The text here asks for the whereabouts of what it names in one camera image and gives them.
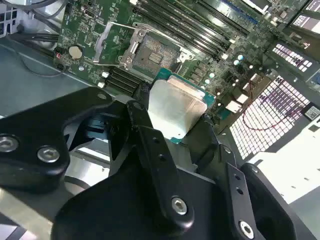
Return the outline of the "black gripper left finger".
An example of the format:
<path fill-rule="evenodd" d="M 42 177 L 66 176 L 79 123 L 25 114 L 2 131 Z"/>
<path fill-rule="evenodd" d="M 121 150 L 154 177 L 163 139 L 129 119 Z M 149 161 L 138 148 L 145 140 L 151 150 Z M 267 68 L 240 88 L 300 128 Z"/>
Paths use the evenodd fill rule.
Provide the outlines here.
<path fill-rule="evenodd" d="M 29 193 L 48 193 L 62 182 L 70 151 L 90 141 L 90 120 L 108 140 L 115 174 L 141 167 L 155 194 L 159 215 L 171 232 L 186 232 L 194 208 L 163 134 L 153 128 L 146 108 L 136 100 L 121 103 L 88 87 L 2 118 L 0 185 Z"/>

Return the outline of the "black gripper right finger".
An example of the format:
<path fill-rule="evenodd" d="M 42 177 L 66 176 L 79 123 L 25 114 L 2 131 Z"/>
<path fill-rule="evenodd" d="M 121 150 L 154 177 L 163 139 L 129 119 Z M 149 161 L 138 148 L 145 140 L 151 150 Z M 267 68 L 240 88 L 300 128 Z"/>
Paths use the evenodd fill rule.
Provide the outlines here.
<path fill-rule="evenodd" d="M 237 165 L 203 114 L 184 137 L 195 172 L 214 181 L 222 193 L 228 227 L 237 240 L 314 240 L 315 236 L 252 163 Z"/>

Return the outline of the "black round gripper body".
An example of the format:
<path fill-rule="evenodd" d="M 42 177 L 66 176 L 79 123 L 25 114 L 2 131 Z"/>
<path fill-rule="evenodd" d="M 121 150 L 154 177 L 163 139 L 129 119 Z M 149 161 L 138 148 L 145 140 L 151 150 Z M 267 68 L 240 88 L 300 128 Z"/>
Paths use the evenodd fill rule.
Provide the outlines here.
<path fill-rule="evenodd" d="M 194 209 L 183 234 L 162 224 L 157 198 L 138 165 L 71 198 L 54 219 L 53 240 L 231 240 L 228 212 L 220 189 L 206 177 L 178 168 Z"/>

